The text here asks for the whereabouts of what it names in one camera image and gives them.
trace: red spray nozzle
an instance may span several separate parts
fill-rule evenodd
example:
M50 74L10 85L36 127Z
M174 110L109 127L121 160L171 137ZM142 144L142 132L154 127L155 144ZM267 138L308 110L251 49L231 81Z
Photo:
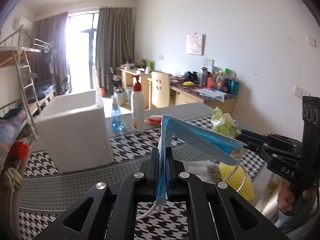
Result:
M141 91L141 83L139 82L140 75L133 76L136 78L136 83L133 85L133 91Z

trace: orange package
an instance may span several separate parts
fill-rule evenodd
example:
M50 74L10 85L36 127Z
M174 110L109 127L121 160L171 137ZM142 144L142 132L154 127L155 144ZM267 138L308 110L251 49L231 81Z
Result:
M160 126L161 121L162 121L162 115L151 115L146 120L146 123L154 126Z

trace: plastic bag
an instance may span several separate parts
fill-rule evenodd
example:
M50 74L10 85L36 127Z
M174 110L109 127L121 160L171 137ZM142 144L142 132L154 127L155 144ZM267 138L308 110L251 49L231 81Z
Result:
M215 108L211 117L211 129L232 139L241 133L233 122L231 115L222 114L218 107Z

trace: human hand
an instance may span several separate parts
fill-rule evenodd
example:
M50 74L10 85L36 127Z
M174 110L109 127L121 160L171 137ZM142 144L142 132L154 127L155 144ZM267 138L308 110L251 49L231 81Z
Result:
M281 189L278 194L278 209L282 213L287 213L292 210L292 203L294 202L294 194L290 188L290 182L283 180L281 183ZM304 199L312 197L316 193L316 187L311 186L309 189L306 189L302 192Z

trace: gray curtain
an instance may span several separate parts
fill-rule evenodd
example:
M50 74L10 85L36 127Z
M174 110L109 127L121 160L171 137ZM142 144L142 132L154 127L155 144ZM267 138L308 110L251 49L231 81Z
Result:
M106 74L126 60L133 63L132 8L100 8L96 40L96 68L99 85L105 87Z
M62 92L61 85L67 74L70 75L70 68L66 57L66 33L68 13L58 14L35 22L34 38L40 39L53 45L56 52L53 58L53 73L50 73L49 63L44 62L41 57L34 60L30 66L34 73L38 74L35 82L52 80L57 83L57 92Z

